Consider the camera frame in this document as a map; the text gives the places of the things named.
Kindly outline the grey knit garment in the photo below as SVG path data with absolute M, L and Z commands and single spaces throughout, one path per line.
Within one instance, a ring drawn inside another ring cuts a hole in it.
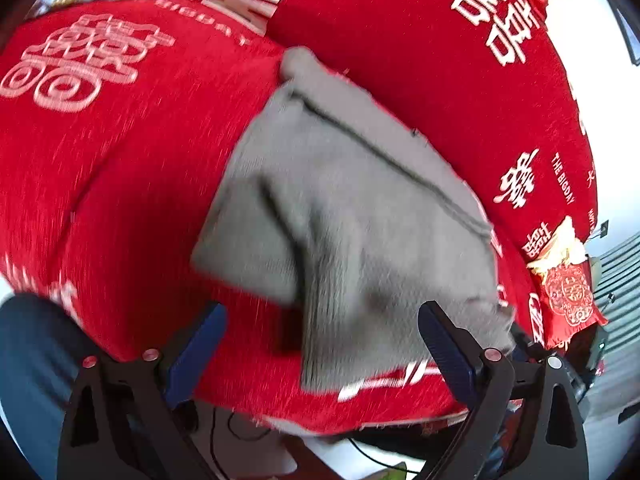
M 303 310 L 300 385 L 320 393 L 428 358 L 424 302 L 513 348 L 491 225 L 419 133 L 305 48 L 232 153 L 192 252 L 219 281 Z

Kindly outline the grey slatted radiator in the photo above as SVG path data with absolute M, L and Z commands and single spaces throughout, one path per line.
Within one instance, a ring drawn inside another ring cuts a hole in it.
M 634 235 L 601 258 L 594 300 L 608 320 L 594 332 L 587 361 L 588 418 L 612 417 L 639 403 L 639 237 Z

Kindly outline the red embroidered pillow near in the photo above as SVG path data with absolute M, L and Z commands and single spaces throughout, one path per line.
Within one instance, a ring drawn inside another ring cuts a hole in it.
M 608 324 L 594 302 L 589 257 L 570 216 L 527 267 L 539 288 L 542 332 L 535 340 L 546 350 L 567 347 L 576 334 L 591 325 Z

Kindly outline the dark blue trouser leg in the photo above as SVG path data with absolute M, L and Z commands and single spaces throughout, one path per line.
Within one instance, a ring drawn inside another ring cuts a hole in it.
M 29 465 L 58 476 L 65 412 L 82 361 L 102 350 L 57 304 L 25 292 L 1 307 L 1 406 Z

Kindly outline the red wedding bed cover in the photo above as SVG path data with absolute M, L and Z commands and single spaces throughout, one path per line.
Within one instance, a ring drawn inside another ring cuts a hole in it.
M 491 225 L 499 304 L 535 340 L 527 263 L 566 216 L 579 238 L 598 216 L 545 20 L 529 0 L 122 0 L 28 21 L 1 52 L 2 276 L 122 361 L 221 302 L 229 331 L 196 394 L 291 434 L 456 417 L 430 356 L 305 391 L 303 310 L 199 271 L 192 252 L 236 144 L 282 84 L 283 55 L 305 48 L 470 188 Z

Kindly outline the framed wall picture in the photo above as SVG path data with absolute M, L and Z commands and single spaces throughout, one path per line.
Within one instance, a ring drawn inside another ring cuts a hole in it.
M 619 8 L 614 10 L 614 15 L 618 26 L 620 26 L 620 32 L 623 35 L 631 63 L 638 66 L 640 64 L 640 41 L 638 35 Z

